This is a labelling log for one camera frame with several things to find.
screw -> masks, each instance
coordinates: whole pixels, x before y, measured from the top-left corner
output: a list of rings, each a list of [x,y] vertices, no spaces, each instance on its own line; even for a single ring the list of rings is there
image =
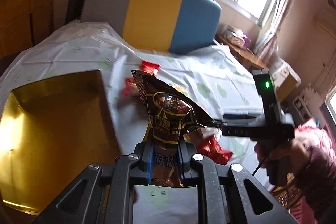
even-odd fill
[[[243,167],[240,164],[232,164],[232,170],[236,172],[240,172]]]
[[[89,165],[89,169],[91,171],[96,171],[98,168],[99,168],[99,164],[94,163],[94,164]]]
[[[194,158],[194,160],[203,160],[203,159],[204,159],[204,156],[201,155],[201,154],[195,154],[195,155],[193,156],[193,158]]]
[[[139,156],[137,154],[135,154],[135,153],[132,153],[132,154],[128,155],[128,158],[130,160],[137,160],[139,158]]]

cable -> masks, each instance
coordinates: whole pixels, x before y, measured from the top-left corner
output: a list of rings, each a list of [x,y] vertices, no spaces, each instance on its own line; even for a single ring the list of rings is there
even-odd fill
[[[265,160],[268,158],[268,155],[260,162],[260,164],[257,166],[257,168],[253,171],[252,175],[254,176],[255,173],[259,170],[260,166],[265,162]]]

hand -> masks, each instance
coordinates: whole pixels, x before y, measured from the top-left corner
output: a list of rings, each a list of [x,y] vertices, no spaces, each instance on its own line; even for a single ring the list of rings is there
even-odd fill
[[[278,160],[282,157],[289,156],[290,172],[298,175],[310,161],[310,156],[306,148],[310,145],[315,145],[316,142],[317,140],[314,139],[313,135],[296,133],[293,140],[272,150],[268,156],[268,160]],[[257,153],[259,163],[267,156],[263,146],[258,143],[254,146],[254,151]],[[266,161],[261,165],[262,168],[266,168]]]

box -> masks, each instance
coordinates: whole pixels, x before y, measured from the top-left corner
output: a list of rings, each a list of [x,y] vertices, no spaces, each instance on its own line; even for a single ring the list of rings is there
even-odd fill
[[[40,213],[90,163],[120,155],[99,70],[11,91],[0,121],[4,203]]]
[[[279,80],[282,82],[277,86],[276,82]],[[281,103],[299,82],[297,78],[291,74],[290,70],[284,70],[284,72],[279,75],[277,81],[274,81],[274,83],[276,86],[278,101]]]

black snack bag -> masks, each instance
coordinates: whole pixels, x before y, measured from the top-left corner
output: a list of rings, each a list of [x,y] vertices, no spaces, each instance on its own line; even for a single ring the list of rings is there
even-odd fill
[[[140,70],[132,70],[132,75],[150,117],[155,153],[153,180],[176,186],[172,174],[180,134],[211,126],[214,120],[193,100],[154,75]]]

